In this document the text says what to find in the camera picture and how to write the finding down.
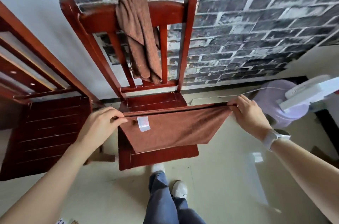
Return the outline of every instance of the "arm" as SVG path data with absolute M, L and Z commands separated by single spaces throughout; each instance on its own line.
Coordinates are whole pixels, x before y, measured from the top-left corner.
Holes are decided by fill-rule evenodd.
M 272 127 L 256 102 L 241 95 L 228 104 L 239 125 L 264 140 Z M 289 140 L 276 140 L 271 150 L 322 213 L 339 223 L 339 169 Z
M 122 123 L 124 115 L 107 107 L 92 113 L 77 140 L 60 160 L 28 190 L 1 218 L 0 224 L 54 224 L 61 205 L 80 167 Z

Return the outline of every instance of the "gray brick wallpaper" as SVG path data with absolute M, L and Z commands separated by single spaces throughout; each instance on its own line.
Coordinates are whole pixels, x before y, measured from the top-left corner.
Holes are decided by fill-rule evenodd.
M 76 0 L 81 9 L 116 0 Z M 184 85 L 273 76 L 326 39 L 339 24 L 339 0 L 199 0 Z M 168 27 L 169 79 L 177 75 L 181 24 Z M 119 64 L 106 34 L 97 34 Z M 118 34 L 128 58 L 129 47 Z M 338 44 L 339 33 L 320 46 Z

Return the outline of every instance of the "pants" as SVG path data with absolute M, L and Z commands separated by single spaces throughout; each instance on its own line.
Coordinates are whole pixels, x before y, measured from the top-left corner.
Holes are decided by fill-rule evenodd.
M 206 224 L 184 198 L 171 196 L 165 173 L 150 176 L 150 200 L 143 224 Z

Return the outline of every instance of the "glossy floor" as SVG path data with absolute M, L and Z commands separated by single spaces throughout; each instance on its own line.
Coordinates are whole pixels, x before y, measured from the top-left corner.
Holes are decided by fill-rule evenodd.
M 252 88 L 188 94 L 193 98 L 238 94 Z M 230 98 L 194 100 L 193 104 L 228 101 Z M 313 113 L 286 128 L 292 140 L 307 150 L 319 147 L 338 155 Z M 113 134 L 105 150 L 117 151 Z M 206 223 L 327 223 L 279 160 L 244 132 L 231 115 L 208 145 L 199 145 L 199 156 L 165 163 L 169 181 L 183 180 L 188 203 Z M 3 214 L 42 175 L 0 182 Z M 62 217 L 80 224 L 142 223 L 148 201 L 149 168 L 119 171 L 117 163 L 91 163 L 82 167 L 67 196 Z

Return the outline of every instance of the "white cable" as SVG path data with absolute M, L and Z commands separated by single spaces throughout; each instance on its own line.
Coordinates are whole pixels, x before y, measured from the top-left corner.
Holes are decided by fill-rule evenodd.
M 282 88 L 279 88 L 279 87 L 261 87 L 261 88 L 257 88 L 257 89 L 254 89 L 254 90 L 245 92 L 245 93 L 243 93 L 243 94 L 248 94 L 248 93 L 251 93 L 251 92 L 254 92 L 254 91 L 257 91 L 257 90 L 268 89 L 268 88 L 279 89 L 279 90 L 284 90 L 284 91 L 287 91 L 287 90 L 288 90 L 288 89 L 282 89 Z M 239 96 L 239 95 L 241 95 L 241 94 L 222 95 L 222 96 L 218 96 L 218 98 L 219 98 L 219 97 L 237 97 L 237 96 Z M 189 105 L 192 106 L 193 101 L 196 100 L 196 99 L 210 99 L 210 98 L 216 98 L 216 97 L 193 98 L 193 99 L 189 102 Z

